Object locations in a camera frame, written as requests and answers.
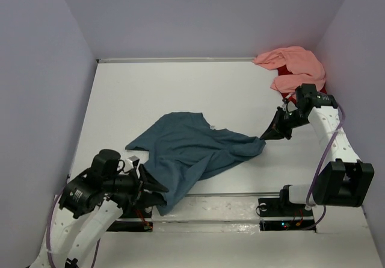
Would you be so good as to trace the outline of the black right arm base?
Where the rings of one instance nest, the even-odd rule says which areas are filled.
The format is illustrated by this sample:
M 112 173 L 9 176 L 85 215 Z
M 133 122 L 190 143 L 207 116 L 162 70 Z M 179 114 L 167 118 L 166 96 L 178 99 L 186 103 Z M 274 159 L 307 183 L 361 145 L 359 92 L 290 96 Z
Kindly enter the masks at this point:
M 313 211 L 306 210 L 304 204 L 289 202 L 289 187 L 284 186 L 277 197 L 258 199 L 256 214 L 261 231 L 316 230 L 309 228 L 315 224 Z

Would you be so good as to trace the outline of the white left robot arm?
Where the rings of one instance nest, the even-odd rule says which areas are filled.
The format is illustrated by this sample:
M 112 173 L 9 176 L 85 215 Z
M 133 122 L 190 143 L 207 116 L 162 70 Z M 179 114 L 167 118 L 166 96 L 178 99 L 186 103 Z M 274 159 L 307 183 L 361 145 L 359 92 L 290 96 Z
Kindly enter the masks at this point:
M 166 204 L 168 188 L 131 157 L 125 170 L 119 152 L 103 149 L 91 166 L 69 181 L 55 198 L 40 252 L 31 267 L 81 267 L 120 217 Z

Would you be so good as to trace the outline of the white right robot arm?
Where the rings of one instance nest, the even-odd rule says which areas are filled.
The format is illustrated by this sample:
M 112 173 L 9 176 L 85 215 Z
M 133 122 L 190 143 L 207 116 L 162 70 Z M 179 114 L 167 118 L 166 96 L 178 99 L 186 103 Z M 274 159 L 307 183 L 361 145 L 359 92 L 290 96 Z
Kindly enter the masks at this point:
M 374 168 L 364 163 L 351 146 L 343 130 L 342 107 L 334 96 L 317 91 L 314 84 L 298 86 L 295 97 L 295 109 L 279 107 L 261 138 L 289 140 L 293 129 L 309 124 L 323 153 L 310 184 L 286 185 L 281 189 L 277 200 L 279 212 L 290 215 L 299 204 L 361 206 L 374 177 Z

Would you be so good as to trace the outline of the teal blue t shirt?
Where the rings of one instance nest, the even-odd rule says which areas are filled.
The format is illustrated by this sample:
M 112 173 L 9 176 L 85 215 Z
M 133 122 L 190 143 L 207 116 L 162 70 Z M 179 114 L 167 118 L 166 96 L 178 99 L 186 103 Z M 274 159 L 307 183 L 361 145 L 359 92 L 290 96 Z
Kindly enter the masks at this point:
M 165 216 L 187 195 L 196 182 L 212 178 L 259 156 L 266 142 L 228 129 L 213 129 L 202 113 L 172 112 L 160 117 L 128 143 L 127 151 L 147 151 L 144 167 L 168 188 Z

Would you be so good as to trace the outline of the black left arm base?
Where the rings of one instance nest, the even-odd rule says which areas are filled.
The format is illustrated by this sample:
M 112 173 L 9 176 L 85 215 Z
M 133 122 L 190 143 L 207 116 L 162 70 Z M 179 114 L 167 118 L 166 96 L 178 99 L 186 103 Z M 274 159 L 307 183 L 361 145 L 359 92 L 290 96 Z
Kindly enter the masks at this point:
M 126 212 L 107 229 L 108 232 L 152 232 L 153 207 Z

